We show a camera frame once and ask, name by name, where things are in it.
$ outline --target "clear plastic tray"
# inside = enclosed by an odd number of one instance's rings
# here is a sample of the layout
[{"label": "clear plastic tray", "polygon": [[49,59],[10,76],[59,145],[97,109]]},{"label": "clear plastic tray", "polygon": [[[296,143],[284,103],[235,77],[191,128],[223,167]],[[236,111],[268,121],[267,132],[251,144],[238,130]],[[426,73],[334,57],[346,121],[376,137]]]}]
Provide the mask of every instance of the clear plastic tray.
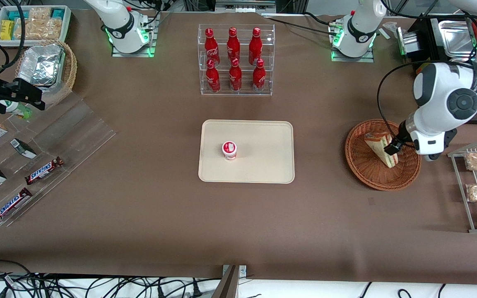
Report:
[{"label": "clear plastic tray", "polygon": [[[0,169],[7,177],[0,183],[0,208],[24,187],[33,195],[0,221],[4,226],[12,224],[115,134],[75,93],[45,111],[33,109],[32,117],[27,120],[1,116],[0,123],[8,132],[0,137]],[[10,145],[13,138],[28,143],[38,154],[36,158],[28,159],[17,153]],[[63,166],[26,185],[26,176],[57,156],[64,161]]]},{"label": "clear plastic tray", "polygon": [[[227,57],[227,39],[229,28],[237,28],[237,37],[241,45],[240,68],[242,69],[242,88],[240,91],[232,91],[229,87],[229,68],[231,64]],[[254,66],[248,63],[249,45],[253,28],[261,29],[263,41],[263,53],[261,57],[265,61],[265,88],[261,93],[255,93],[252,89]],[[205,51],[205,30],[211,28],[214,38],[218,42],[220,64],[217,66],[220,77],[220,91],[212,93],[205,72],[207,70],[207,56]],[[271,96],[273,92],[273,66],[275,62],[275,25],[237,25],[237,24],[200,24],[198,25],[198,64],[200,68],[200,92],[201,94],[214,96]]]}]

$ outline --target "white storage bin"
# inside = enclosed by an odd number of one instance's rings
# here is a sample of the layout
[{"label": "white storage bin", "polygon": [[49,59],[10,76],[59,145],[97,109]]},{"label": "white storage bin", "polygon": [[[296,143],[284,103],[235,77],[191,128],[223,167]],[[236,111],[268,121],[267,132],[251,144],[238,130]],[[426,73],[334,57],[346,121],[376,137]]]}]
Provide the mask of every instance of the white storage bin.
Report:
[{"label": "white storage bin", "polygon": [[[58,40],[65,41],[67,36],[67,29],[70,27],[70,19],[71,19],[71,10],[66,5],[25,5],[21,6],[23,11],[28,11],[31,8],[35,7],[50,7],[51,9],[63,9],[64,10],[64,18],[62,19],[62,30],[60,32],[60,37]],[[0,11],[0,32],[1,32],[1,22],[4,19],[8,18],[9,11],[17,11],[16,6],[3,6]],[[37,45],[41,40],[26,40],[23,44],[25,47],[31,47]],[[19,40],[1,40],[0,45],[2,47],[18,47]]]}]

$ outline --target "round wicker basket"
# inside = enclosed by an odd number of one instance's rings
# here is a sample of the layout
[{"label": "round wicker basket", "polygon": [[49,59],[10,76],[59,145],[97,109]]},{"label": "round wicker basket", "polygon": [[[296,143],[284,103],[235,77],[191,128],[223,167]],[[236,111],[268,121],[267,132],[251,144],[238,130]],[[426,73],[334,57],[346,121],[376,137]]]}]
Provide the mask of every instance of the round wicker basket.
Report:
[{"label": "round wicker basket", "polygon": [[[66,98],[68,94],[71,93],[72,87],[76,79],[76,57],[74,53],[71,51],[71,48],[66,43],[61,42],[59,40],[44,40],[44,41],[40,41],[38,45],[48,46],[48,45],[52,45],[53,43],[64,48],[66,57],[64,59],[64,69],[63,69],[62,78],[61,78],[63,82],[62,88],[56,93],[45,92],[42,95],[42,100],[47,105],[51,105],[51,106],[54,106],[55,104],[59,103],[61,100]],[[19,67],[21,66],[21,62],[23,61],[23,56],[24,54],[21,54],[21,57],[19,58],[17,62],[16,76],[19,72]]]},{"label": "round wicker basket", "polygon": [[[395,134],[396,123],[388,121]],[[400,190],[409,186],[421,170],[421,156],[413,148],[404,146],[397,154],[399,163],[388,168],[364,141],[368,132],[386,132],[388,127],[382,119],[372,119],[356,125],[349,132],[345,143],[345,157],[354,175],[371,188]]]}]

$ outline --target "aluminum foil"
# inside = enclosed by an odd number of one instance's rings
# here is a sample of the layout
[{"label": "aluminum foil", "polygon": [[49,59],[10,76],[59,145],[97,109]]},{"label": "aluminum foil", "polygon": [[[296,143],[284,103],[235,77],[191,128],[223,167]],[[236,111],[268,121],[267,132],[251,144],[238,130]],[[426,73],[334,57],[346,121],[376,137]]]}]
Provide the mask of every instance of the aluminum foil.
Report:
[{"label": "aluminum foil", "polygon": [[59,45],[35,46],[25,51],[17,77],[38,87],[57,82],[63,67],[64,49]]}]

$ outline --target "chocolate bar wrapper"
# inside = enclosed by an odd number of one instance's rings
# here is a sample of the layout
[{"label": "chocolate bar wrapper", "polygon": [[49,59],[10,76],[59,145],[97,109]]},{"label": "chocolate bar wrapper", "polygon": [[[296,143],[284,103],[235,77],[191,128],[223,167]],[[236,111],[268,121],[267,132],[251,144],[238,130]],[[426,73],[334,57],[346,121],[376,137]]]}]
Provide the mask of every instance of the chocolate bar wrapper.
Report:
[{"label": "chocolate bar wrapper", "polygon": [[55,168],[58,168],[59,166],[63,164],[64,164],[64,161],[60,159],[60,156],[51,160],[48,164],[36,170],[36,172],[25,177],[25,181],[27,182],[27,185],[31,185],[32,183],[42,179],[43,177],[47,176],[49,173],[53,172]]},{"label": "chocolate bar wrapper", "polygon": [[3,206],[0,209],[0,220],[8,215],[10,211],[14,208],[18,208],[25,200],[28,198],[32,197],[32,194],[30,191],[26,188],[23,188],[19,194],[17,194],[10,202],[6,203],[5,206]]}]

